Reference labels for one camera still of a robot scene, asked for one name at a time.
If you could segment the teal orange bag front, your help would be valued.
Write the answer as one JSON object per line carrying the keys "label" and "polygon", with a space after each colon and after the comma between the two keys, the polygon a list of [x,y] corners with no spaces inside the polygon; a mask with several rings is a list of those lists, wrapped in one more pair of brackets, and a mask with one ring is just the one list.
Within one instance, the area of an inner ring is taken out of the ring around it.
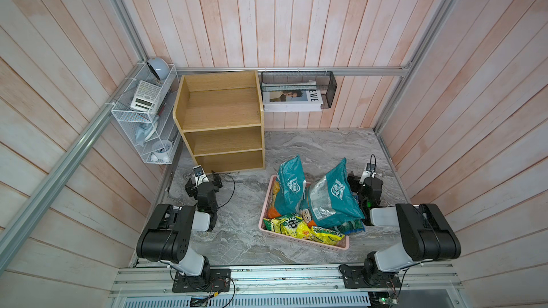
{"label": "teal orange bag front", "polygon": [[309,227],[336,228],[365,218],[348,182],[347,160],[305,189],[300,212]]}

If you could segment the teal orange bag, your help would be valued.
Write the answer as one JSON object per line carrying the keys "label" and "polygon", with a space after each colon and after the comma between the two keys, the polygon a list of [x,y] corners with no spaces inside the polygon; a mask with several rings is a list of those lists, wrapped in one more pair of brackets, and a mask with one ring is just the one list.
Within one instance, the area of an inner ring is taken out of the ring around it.
{"label": "teal orange bag", "polygon": [[278,218],[299,213],[305,192],[305,173],[299,155],[280,165],[275,182],[279,190],[275,194],[275,186],[272,187],[272,198],[265,216]]}
{"label": "teal orange bag", "polygon": [[305,189],[300,212],[309,227],[336,228],[365,218],[348,182],[347,160]]}

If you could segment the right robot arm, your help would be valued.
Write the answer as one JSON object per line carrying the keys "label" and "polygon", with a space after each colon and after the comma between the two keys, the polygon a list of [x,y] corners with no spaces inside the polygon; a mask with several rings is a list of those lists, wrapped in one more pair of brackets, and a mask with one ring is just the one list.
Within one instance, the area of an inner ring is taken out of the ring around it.
{"label": "right robot arm", "polygon": [[437,205],[398,203],[383,207],[380,205],[383,182],[368,171],[360,177],[350,174],[348,182],[351,192],[358,195],[364,225],[397,228],[400,241],[369,253],[362,266],[339,266],[347,289],[400,285],[398,274],[402,270],[424,262],[460,257],[460,241]]}

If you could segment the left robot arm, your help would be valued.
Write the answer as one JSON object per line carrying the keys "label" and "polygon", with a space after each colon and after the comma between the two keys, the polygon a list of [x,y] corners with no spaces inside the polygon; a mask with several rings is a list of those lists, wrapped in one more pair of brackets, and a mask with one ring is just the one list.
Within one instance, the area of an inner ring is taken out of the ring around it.
{"label": "left robot arm", "polygon": [[185,190],[196,204],[157,205],[138,239],[136,254],[168,265],[182,275],[208,279],[209,262],[191,248],[191,233],[211,232],[215,227],[219,211],[216,194],[223,184],[220,175],[207,175],[201,166],[193,172]]}

